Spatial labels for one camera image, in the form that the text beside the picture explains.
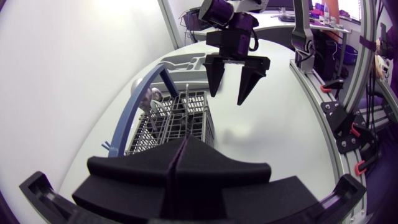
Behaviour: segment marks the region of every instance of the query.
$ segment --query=cable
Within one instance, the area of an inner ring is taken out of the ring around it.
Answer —
[[[373,132],[374,134],[376,133],[376,126],[374,124],[374,92],[375,92],[375,87],[376,87],[376,63],[373,61],[373,82],[372,82],[372,91],[373,91],[373,96],[372,96],[372,126],[373,126]]]
[[[343,40],[343,38],[342,37],[340,37],[340,35],[337,35],[335,32],[338,32],[338,31],[334,31],[334,32],[332,32],[332,31],[330,31],[329,30],[329,32],[331,33],[331,34],[334,34],[335,36],[337,36],[338,38],[340,38],[341,40]]]
[[[187,45],[187,30],[188,29],[185,29],[185,35],[184,35],[184,46],[186,46]]]
[[[191,29],[189,28],[190,27],[190,23],[189,23],[189,20],[190,20],[190,18],[191,18],[191,15],[192,15],[192,12],[187,12],[187,16],[188,16],[188,24],[187,24],[187,28],[188,28],[188,30],[189,30],[189,33],[191,34],[191,40],[193,40],[193,44],[194,43],[196,43],[197,42],[197,40],[195,39],[195,37],[193,36],[193,34],[192,34],[192,31],[191,31]]]
[[[305,57],[305,58],[303,58],[303,59],[297,61],[296,63],[302,63],[302,62],[308,60],[308,59],[309,59],[310,57],[312,57],[314,54],[315,54],[315,52],[313,51],[309,56],[307,56],[307,57]]]
[[[189,9],[187,9],[183,13],[181,13],[180,17],[178,17],[178,18],[181,19],[183,17],[184,13],[186,13],[187,11],[189,11]]]
[[[182,27],[186,27],[186,26],[182,25],[182,19],[183,19],[183,17],[181,17],[181,19],[180,19],[180,25],[181,25]]]
[[[335,51],[335,53],[337,53],[338,45],[337,45],[337,43],[336,43],[336,42],[335,42],[335,44],[336,44],[336,51]],[[333,60],[336,60],[336,59],[335,59],[335,53],[333,53],[333,55],[332,55],[332,57],[333,57]]]
[[[384,4],[382,4],[382,2],[380,0],[379,1],[379,10],[378,10],[379,14],[377,15],[377,21],[376,21],[377,25],[379,25],[379,19],[380,19],[381,13],[383,12],[383,9],[384,9]]]
[[[249,50],[251,52],[254,52],[254,51],[256,51],[259,48],[259,38],[258,38],[256,32],[254,31],[254,28],[251,30],[251,32],[253,33],[253,36],[254,36],[254,48],[252,49],[249,46]]]
[[[317,50],[315,50],[315,48],[313,48],[313,46],[311,47],[312,50],[315,51],[315,53],[322,59],[323,63],[325,63],[325,58],[323,58],[322,54],[319,53]]]

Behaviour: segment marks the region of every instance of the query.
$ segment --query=wire mesh basket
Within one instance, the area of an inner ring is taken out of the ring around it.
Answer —
[[[141,115],[139,125],[126,155],[145,151],[160,144],[183,137],[187,133],[214,146],[214,125],[205,91],[180,93],[178,97],[165,97],[161,101],[166,111],[156,105],[158,113],[150,111],[157,131],[152,127],[148,115]]]

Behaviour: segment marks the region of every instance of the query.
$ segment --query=monitor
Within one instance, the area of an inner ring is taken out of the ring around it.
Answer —
[[[312,0],[308,0],[309,10],[313,9]],[[293,0],[269,0],[266,10],[279,10],[280,8],[294,11]]]

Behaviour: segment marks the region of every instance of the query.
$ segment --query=white tabletop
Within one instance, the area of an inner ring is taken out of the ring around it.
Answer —
[[[164,57],[217,51],[217,48],[200,42]],[[259,50],[250,54],[269,57],[271,67],[242,106],[236,105],[241,65],[225,65],[216,97],[212,98],[209,94],[208,103],[215,126],[215,149],[238,161],[268,163],[272,169],[271,181],[296,175],[317,199],[323,199],[335,187],[333,169],[317,117],[290,71],[289,60],[294,58],[294,52],[279,44],[260,40]],[[72,200],[72,193],[89,175],[87,159],[108,155],[101,144],[105,140],[111,141],[130,97],[132,82],[147,74],[160,59],[134,76],[100,117],[73,161],[60,195]],[[135,128],[136,123],[133,123],[130,135],[134,134]]]
[[[278,17],[271,18],[271,16],[278,15],[275,11],[264,11],[263,13],[256,14],[250,13],[253,15],[258,21],[259,26],[254,28],[254,31],[261,31],[266,29],[275,29],[275,28],[293,28],[295,27],[294,22],[282,22],[278,19]],[[342,33],[350,33],[350,31],[346,29],[338,29],[338,28],[331,28],[327,26],[316,26],[310,24],[311,29],[321,29],[321,30],[330,30],[330,31],[338,31]],[[216,31],[214,27],[210,27],[204,30],[195,31],[195,35],[206,35],[208,32]]]

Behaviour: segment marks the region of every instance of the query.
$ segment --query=purple object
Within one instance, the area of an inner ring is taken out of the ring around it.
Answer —
[[[241,35],[238,46],[238,54],[247,55],[249,53],[251,31],[253,27],[257,27],[258,25],[259,23],[257,19],[251,15],[244,12],[235,13],[234,17],[229,23],[229,28],[231,30],[244,30],[247,32],[247,34]]]
[[[199,19],[226,26],[232,19],[234,7],[224,0],[205,0],[201,5]]]
[[[184,22],[185,25],[187,25],[187,29],[188,30],[204,30],[207,29],[210,26],[209,23],[205,22],[205,21],[201,21],[199,18],[199,13],[192,13],[192,12],[188,12],[184,15]]]
[[[340,58],[340,52],[341,52],[341,44],[337,48],[337,53],[336,53],[337,58]],[[343,61],[344,64],[355,65],[357,57],[358,57],[358,51],[355,50],[354,47],[347,44],[346,52],[344,53],[344,61]]]
[[[311,17],[314,18],[314,19],[319,19],[319,14],[311,12]]]
[[[310,22],[312,25],[314,25],[314,26],[323,26],[323,27],[328,27],[328,26],[325,26],[325,25],[323,25],[322,23],[320,23],[319,21],[313,21],[313,22]]]
[[[344,11],[344,10],[340,10],[339,11],[339,15],[347,17],[347,18],[351,18],[351,16],[349,15],[348,12]]]
[[[319,11],[321,11],[321,16],[324,15],[324,11],[325,11],[325,6],[324,5],[320,5],[319,6]]]

